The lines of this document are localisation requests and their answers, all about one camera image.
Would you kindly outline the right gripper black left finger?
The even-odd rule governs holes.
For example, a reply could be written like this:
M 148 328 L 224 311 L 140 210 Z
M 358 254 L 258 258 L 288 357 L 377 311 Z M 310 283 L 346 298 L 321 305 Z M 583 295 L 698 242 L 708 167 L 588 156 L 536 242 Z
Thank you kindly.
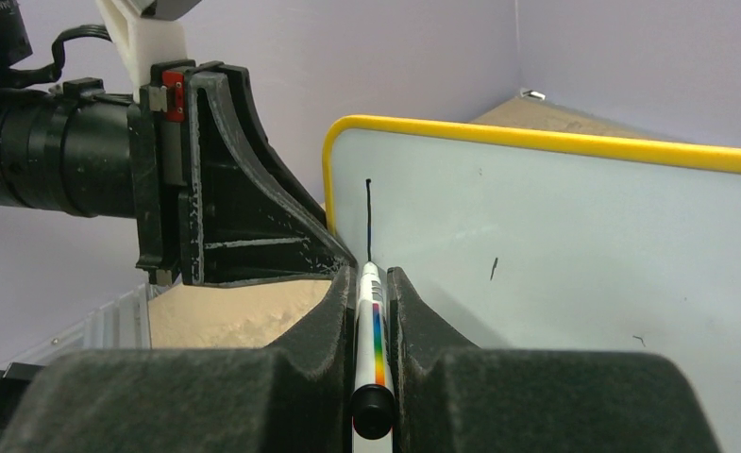
M 1 452 L 346 452 L 357 275 L 269 345 L 82 350 L 29 385 Z

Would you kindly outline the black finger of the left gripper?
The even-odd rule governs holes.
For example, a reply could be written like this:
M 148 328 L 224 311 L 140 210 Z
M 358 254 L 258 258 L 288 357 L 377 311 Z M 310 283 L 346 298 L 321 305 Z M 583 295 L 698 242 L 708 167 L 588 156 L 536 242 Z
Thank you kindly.
M 249 73 L 220 62 L 187 72 L 182 280 L 231 288 L 331 277 L 355 265 L 326 213 L 268 142 Z

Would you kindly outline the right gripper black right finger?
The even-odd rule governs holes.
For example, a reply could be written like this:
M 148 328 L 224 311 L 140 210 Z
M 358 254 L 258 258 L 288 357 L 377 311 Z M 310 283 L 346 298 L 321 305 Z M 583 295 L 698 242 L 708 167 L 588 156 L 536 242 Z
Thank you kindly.
M 482 348 L 387 275 L 397 452 L 717 452 L 670 360 L 642 352 Z

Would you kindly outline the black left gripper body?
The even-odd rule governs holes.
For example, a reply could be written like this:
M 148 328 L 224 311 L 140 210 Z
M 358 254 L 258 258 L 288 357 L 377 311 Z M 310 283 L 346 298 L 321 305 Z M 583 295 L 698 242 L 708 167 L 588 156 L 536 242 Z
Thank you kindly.
M 129 159 L 137 222 L 137 267 L 150 283 L 171 286 L 180 275 L 178 195 L 185 187 L 181 126 L 185 71 L 192 59 L 157 63 L 127 109 Z

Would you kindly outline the black-capped whiteboard marker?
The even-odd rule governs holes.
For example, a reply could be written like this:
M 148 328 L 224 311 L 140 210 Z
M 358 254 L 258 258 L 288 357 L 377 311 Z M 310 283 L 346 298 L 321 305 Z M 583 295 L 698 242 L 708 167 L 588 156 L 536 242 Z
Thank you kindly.
M 355 310 L 354 384 L 349 402 L 354 452 L 391 452 L 396 397 L 389 359 L 387 294 L 369 261 L 360 273 Z

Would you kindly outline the yellow-framed whiteboard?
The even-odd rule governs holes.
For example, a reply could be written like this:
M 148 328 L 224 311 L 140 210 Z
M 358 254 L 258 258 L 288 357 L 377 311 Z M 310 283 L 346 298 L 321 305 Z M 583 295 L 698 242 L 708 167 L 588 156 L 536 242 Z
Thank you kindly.
M 474 343 L 657 353 L 741 452 L 741 148 L 367 115 L 329 229 Z

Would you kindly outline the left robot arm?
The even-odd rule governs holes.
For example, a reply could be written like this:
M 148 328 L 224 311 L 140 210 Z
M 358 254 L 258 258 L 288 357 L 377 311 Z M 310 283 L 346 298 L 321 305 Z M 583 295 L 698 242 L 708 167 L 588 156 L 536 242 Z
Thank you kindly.
M 237 287 L 356 261 L 268 141 L 250 74 L 187 54 L 191 1 L 101 1 L 30 56 L 0 1 L 0 206 L 132 219 L 151 283 Z

